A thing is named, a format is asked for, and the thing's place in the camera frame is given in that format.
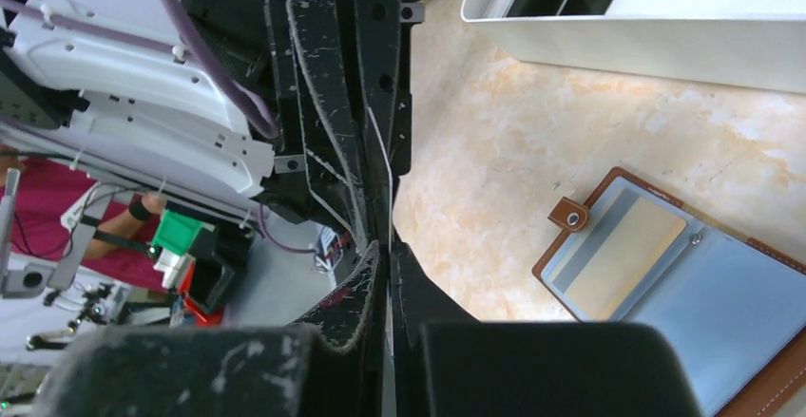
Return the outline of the brown leather card holder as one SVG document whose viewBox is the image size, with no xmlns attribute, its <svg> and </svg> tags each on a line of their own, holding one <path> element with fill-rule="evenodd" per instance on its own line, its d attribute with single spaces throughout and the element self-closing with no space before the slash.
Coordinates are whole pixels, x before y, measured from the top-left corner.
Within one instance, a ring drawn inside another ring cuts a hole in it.
<svg viewBox="0 0 806 417">
<path fill-rule="evenodd" d="M 553 286 L 552 275 L 623 190 L 681 216 L 687 227 L 613 316 L 583 319 Z M 560 232 L 532 272 L 575 319 L 640 323 L 659 331 L 705 415 L 774 416 L 805 408 L 802 261 L 621 167 L 611 169 L 586 200 L 560 199 L 548 217 Z"/>
</svg>

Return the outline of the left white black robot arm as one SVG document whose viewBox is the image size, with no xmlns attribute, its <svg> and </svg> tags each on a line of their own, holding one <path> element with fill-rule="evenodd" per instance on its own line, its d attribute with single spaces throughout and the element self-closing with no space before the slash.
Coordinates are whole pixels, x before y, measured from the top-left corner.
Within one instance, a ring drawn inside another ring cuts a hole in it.
<svg viewBox="0 0 806 417">
<path fill-rule="evenodd" d="M 1 0 L 1 135 L 185 210 L 389 242 L 410 0 Z"/>
</svg>

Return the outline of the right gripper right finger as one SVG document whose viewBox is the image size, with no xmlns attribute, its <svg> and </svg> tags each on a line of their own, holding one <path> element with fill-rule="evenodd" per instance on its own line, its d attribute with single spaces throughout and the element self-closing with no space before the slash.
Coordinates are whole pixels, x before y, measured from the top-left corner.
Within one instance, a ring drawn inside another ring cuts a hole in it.
<svg viewBox="0 0 806 417">
<path fill-rule="evenodd" d="M 421 326 L 429 322 L 472 321 L 474 317 L 426 275 L 409 244 L 395 242 L 390 261 L 395 410 L 398 416 L 427 416 Z"/>
</svg>

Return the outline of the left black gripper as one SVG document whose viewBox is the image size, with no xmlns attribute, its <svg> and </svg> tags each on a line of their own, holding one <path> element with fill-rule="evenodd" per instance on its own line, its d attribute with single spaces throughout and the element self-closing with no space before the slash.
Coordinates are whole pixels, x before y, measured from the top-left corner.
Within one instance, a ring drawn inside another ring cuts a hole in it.
<svg viewBox="0 0 806 417">
<path fill-rule="evenodd" d="M 278 117 L 259 201 L 342 225 L 359 251 L 391 238 L 392 189 L 411 167 L 413 7 L 402 0 L 266 0 Z"/>
</svg>

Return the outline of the white oblong plastic tray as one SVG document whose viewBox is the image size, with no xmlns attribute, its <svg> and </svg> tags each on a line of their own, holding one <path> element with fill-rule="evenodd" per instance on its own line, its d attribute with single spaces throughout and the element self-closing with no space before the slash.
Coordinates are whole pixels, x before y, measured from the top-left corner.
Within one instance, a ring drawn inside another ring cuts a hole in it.
<svg viewBox="0 0 806 417">
<path fill-rule="evenodd" d="M 805 90 L 805 0 L 565 0 L 507 18 L 511 2 L 463 0 L 461 16 L 521 61 Z"/>
</svg>

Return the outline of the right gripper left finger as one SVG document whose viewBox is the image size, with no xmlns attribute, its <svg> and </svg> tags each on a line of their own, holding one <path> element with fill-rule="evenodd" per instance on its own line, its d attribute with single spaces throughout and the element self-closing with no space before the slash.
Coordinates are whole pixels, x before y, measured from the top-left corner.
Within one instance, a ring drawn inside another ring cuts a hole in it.
<svg viewBox="0 0 806 417">
<path fill-rule="evenodd" d="M 358 255 L 353 273 L 297 322 L 305 330 L 299 416 L 372 416 L 381 349 L 375 344 L 379 244 Z"/>
</svg>

